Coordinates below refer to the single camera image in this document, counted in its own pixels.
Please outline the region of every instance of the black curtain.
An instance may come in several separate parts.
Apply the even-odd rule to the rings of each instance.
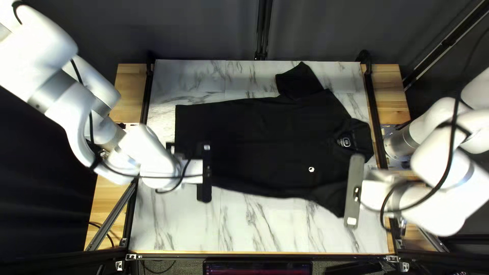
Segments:
[[[96,176],[64,130],[0,87],[0,256],[82,251]]]

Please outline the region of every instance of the shirt logo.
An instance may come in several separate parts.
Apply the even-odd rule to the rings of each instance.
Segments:
[[[344,137],[344,138],[340,138],[340,139],[337,139],[336,142],[338,143],[338,145],[340,145],[341,147],[350,147],[351,142],[350,142],[350,139],[347,138],[347,137]]]
[[[349,138],[347,138],[347,137],[344,137],[344,138],[343,138],[343,146],[345,146],[345,147],[350,147],[350,145],[351,145],[351,144],[350,144],[350,139],[349,139]]]

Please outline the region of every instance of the metal pole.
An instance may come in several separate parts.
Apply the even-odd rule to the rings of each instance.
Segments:
[[[137,185],[137,179],[133,180],[129,185],[129,187],[127,187],[126,191],[124,192],[124,194],[122,194],[121,198],[116,203],[116,205],[114,206],[111,213],[104,221],[100,229],[97,231],[92,241],[90,241],[85,251],[94,251],[98,249],[98,247],[104,240],[105,236],[111,229],[112,225],[114,224],[115,220],[121,213],[122,209],[124,209],[124,206],[127,204],[131,196],[134,194],[136,190],[136,185]]]

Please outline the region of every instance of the metal bracket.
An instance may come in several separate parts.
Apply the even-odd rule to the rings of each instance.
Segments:
[[[136,260],[136,254],[126,254],[126,261]]]
[[[396,239],[396,248],[397,249],[404,249],[404,242],[402,241],[402,239]]]
[[[409,271],[409,263],[399,263],[399,268],[401,272]]]
[[[126,247],[127,246],[127,238],[122,238],[121,241],[119,242],[119,247]]]
[[[124,270],[122,268],[122,261],[115,262],[115,270],[117,270],[117,271],[123,271]]]
[[[129,201],[131,196],[134,194],[136,190],[136,185],[137,185],[136,181],[132,181],[129,187],[127,187],[126,191],[124,192],[124,194],[122,194],[119,201],[115,204],[114,208],[110,212],[107,219],[105,219],[100,229],[97,231],[93,239],[90,241],[89,245],[85,249],[86,251],[95,251],[98,249],[98,247],[104,240],[105,236],[111,229],[112,225],[114,224],[115,220],[124,209],[124,206]]]
[[[385,257],[385,260],[388,262],[391,262],[391,263],[399,263],[399,257],[397,257],[395,255],[387,255]]]

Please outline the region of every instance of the white logo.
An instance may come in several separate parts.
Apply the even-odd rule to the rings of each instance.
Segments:
[[[344,137],[344,138],[343,138],[343,146],[345,146],[345,147],[350,147],[350,145],[351,145],[351,144],[350,144],[350,139],[349,139],[349,138],[347,138],[347,137]]]

